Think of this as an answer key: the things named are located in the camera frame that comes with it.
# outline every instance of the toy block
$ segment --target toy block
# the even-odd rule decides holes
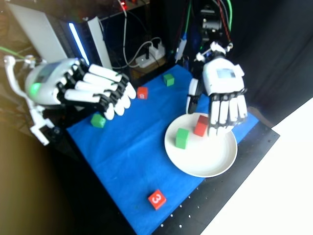
[[[179,128],[176,133],[175,146],[177,148],[185,149],[187,146],[189,131],[186,129]]]
[[[158,210],[166,202],[166,198],[159,189],[152,193],[151,196],[148,197],[148,200],[156,210]]]
[[[174,85],[175,78],[170,73],[163,76],[163,81],[166,84],[166,86],[172,86]]]
[[[197,125],[194,129],[194,134],[197,136],[204,136],[206,128],[208,126],[208,118],[205,116],[200,115]]]
[[[147,99],[148,98],[148,88],[147,87],[138,87],[137,98],[138,99]]]
[[[106,124],[106,119],[102,117],[100,114],[94,114],[91,119],[91,124],[94,127],[103,128]]]

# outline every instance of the black curtain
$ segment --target black curtain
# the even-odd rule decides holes
[[[245,71],[247,103],[277,124],[313,97],[313,1],[232,2],[231,58]]]

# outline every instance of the blue cloth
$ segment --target blue cloth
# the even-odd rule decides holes
[[[145,86],[148,99],[132,101],[124,116],[108,121],[104,129],[90,124],[91,116],[68,128],[82,154],[138,235],[151,234],[203,181],[180,171],[169,160],[164,135],[169,124],[185,112],[191,74],[180,66],[171,73],[175,84],[166,87],[162,76]],[[197,112],[206,113],[202,96]],[[258,122],[249,115],[233,132],[241,139]],[[161,190],[167,202],[157,211],[148,196]]]

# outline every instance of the green block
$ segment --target green block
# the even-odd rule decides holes
[[[186,129],[178,129],[176,133],[175,145],[177,148],[185,149],[187,146],[189,131]]]
[[[106,124],[106,119],[102,117],[100,114],[94,114],[91,119],[91,124],[94,127],[103,128]]]
[[[163,76],[163,81],[166,84],[166,86],[172,86],[174,85],[175,78],[170,73]]]

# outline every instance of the red cube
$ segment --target red cube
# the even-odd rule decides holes
[[[147,87],[138,87],[137,98],[138,99],[147,99],[148,98],[148,88]]]
[[[204,136],[205,130],[208,126],[208,118],[205,116],[200,115],[197,125],[194,129],[194,134],[197,136]]]
[[[156,210],[158,210],[166,202],[166,198],[159,189],[152,193],[148,199]]]

